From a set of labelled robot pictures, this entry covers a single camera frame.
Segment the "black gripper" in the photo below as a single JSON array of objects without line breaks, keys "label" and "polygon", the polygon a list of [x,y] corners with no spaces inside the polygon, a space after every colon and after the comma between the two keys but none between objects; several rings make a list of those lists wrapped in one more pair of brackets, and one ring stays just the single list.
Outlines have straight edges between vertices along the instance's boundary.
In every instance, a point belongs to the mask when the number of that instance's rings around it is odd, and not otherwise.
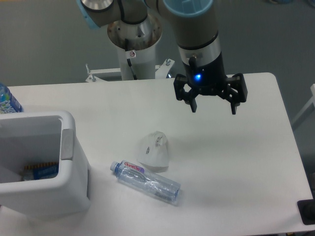
[{"label": "black gripper", "polygon": [[[195,98],[200,95],[216,96],[222,94],[222,99],[227,100],[231,106],[231,112],[236,114],[237,107],[247,100],[247,86],[244,75],[238,73],[227,78],[222,54],[206,65],[197,65],[197,58],[192,56],[188,64],[184,63],[186,76],[177,74],[174,79],[174,91],[178,101],[184,101],[190,105],[191,111],[196,112],[197,103]],[[185,85],[191,89],[185,91]]]}]

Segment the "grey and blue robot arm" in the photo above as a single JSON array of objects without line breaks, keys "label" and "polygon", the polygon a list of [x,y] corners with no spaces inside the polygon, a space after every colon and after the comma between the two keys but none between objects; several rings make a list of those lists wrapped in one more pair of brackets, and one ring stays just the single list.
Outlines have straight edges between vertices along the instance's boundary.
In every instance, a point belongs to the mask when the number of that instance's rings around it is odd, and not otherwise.
[{"label": "grey and blue robot arm", "polygon": [[79,0],[77,5],[89,27],[107,27],[123,80],[155,78],[155,46],[162,29],[152,10],[170,24],[185,68],[174,80],[177,100],[193,112],[199,95],[227,100],[232,113],[246,102],[243,74],[225,74],[212,0]]}]

